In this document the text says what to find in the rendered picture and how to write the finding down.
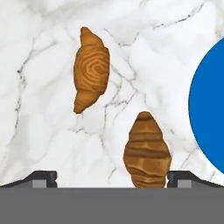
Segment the orange-brown swirled croissant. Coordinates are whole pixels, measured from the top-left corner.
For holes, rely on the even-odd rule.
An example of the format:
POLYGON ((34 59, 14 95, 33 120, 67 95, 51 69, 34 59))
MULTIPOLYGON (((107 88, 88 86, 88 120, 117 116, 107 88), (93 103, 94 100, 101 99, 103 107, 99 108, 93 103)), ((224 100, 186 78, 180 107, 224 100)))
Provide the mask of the orange-brown swirled croissant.
POLYGON ((73 82, 77 91, 74 113, 82 113, 105 93, 109 81, 109 69, 109 49, 100 37, 87 27, 82 27, 80 48, 76 53, 73 66, 73 82))

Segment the blue round plate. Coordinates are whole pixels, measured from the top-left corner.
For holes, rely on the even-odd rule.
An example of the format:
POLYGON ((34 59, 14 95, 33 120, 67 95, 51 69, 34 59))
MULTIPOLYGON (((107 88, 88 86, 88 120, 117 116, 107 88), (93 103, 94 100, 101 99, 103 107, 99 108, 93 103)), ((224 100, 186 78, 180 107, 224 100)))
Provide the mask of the blue round plate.
POLYGON ((196 69, 188 111, 197 144, 224 174, 224 38, 207 52, 196 69))

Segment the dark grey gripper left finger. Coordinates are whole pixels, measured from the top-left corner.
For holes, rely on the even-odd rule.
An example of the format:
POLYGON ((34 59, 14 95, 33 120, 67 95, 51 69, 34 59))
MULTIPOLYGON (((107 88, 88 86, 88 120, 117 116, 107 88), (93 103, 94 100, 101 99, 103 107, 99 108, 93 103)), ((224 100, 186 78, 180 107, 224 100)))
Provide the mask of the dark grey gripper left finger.
POLYGON ((0 188, 57 188, 56 171, 34 171, 24 179, 0 185, 0 188))

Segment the brown striped croissant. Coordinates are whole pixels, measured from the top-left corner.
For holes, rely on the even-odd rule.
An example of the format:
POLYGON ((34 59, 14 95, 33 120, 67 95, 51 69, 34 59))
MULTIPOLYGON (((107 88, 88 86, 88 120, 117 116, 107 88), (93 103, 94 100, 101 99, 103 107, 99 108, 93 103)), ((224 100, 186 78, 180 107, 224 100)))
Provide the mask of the brown striped croissant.
POLYGON ((140 112, 129 132, 123 162, 138 189, 163 188, 172 157, 150 112, 140 112))

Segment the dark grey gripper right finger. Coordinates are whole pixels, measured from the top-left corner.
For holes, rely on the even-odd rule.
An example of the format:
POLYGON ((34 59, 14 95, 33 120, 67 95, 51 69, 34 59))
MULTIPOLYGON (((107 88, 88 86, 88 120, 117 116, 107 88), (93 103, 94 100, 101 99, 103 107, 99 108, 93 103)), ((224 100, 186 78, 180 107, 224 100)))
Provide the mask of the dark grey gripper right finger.
POLYGON ((202 188, 218 187, 224 188, 224 185, 218 185, 198 178, 190 171, 169 171, 167 174, 169 188, 202 188))

